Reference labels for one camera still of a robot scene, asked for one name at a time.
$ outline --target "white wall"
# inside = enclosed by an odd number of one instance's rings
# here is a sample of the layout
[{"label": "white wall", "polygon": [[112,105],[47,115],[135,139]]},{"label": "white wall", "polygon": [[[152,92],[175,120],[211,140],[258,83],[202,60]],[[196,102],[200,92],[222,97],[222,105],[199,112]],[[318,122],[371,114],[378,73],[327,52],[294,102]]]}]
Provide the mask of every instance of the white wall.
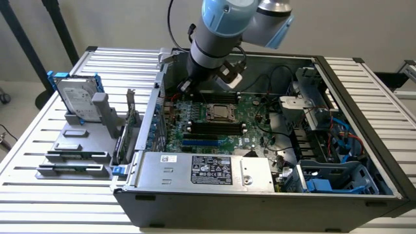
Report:
[{"label": "white wall", "polygon": [[[11,0],[47,70],[71,69],[40,0]],[[295,23],[280,53],[362,57],[376,71],[395,71],[416,59],[415,0],[292,0]],[[60,0],[67,26],[82,55],[88,45],[130,48],[174,46],[167,31],[168,0]],[[175,0],[172,29],[188,47],[187,29],[200,17],[202,0]],[[38,76],[0,17],[0,79]],[[274,52],[244,44],[247,51]]]}]

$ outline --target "black pole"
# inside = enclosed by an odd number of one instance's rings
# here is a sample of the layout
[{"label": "black pole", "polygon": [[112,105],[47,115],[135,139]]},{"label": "black pole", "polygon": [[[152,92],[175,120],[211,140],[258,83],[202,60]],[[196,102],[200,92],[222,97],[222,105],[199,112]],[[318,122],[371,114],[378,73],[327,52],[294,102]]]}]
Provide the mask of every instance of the black pole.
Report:
[{"label": "black pole", "polygon": [[26,31],[20,25],[20,22],[18,20],[18,17],[15,15],[14,9],[10,5],[8,0],[0,0],[0,12],[4,16],[6,22],[14,32],[14,35],[18,39],[18,42],[20,44],[22,49],[24,50],[26,56],[32,64],[32,67],[35,69],[35,72],[39,76],[39,79],[46,87],[46,91],[38,96],[36,98],[36,107],[42,109],[47,101],[50,100],[50,97],[54,94],[54,88],[50,84],[48,77],[47,77],[47,71],[44,68],[44,65],[42,64],[42,61],[38,57],[36,51],[32,47],[31,41],[27,38]]},{"label": "black pole", "polygon": [[42,0],[47,11],[50,13],[55,28],[58,30],[58,34],[60,37],[60,40],[64,44],[66,51],[71,60],[72,65],[75,66],[79,61],[79,54],[76,47],[74,46],[74,42],[71,39],[70,31],[67,28],[66,20],[63,18],[63,15],[60,13],[59,9],[59,2],[58,0]]}]

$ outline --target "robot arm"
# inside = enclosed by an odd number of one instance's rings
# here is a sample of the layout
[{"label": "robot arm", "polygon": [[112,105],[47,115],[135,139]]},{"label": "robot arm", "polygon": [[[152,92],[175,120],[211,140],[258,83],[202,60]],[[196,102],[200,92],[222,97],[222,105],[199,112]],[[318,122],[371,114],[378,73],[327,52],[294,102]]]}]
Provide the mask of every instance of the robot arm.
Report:
[{"label": "robot arm", "polygon": [[192,92],[215,76],[224,89],[234,89],[246,61],[232,66],[227,55],[242,41],[278,49],[292,19],[288,0],[204,0],[187,61],[188,78],[179,90]]}]

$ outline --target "floor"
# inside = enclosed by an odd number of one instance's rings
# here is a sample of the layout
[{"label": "floor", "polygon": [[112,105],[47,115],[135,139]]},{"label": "floor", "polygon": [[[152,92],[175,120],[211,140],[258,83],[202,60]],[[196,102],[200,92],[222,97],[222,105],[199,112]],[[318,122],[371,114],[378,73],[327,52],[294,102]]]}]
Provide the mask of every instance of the floor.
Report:
[{"label": "floor", "polygon": [[[0,87],[12,97],[8,104],[0,103],[0,124],[19,138],[39,113],[35,99],[46,89],[40,82],[0,81]],[[11,145],[16,143],[11,136],[6,136],[6,140]],[[0,161],[6,155],[7,152],[0,150]]]}]

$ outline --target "warning label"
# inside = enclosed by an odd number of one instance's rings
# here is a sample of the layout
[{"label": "warning label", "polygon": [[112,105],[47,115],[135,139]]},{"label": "warning label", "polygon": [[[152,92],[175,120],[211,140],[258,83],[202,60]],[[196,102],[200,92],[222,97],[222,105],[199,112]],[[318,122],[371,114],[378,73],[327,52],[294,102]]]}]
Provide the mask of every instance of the warning label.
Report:
[{"label": "warning label", "polygon": [[192,156],[191,182],[194,184],[232,185],[232,161],[230,157]]}]

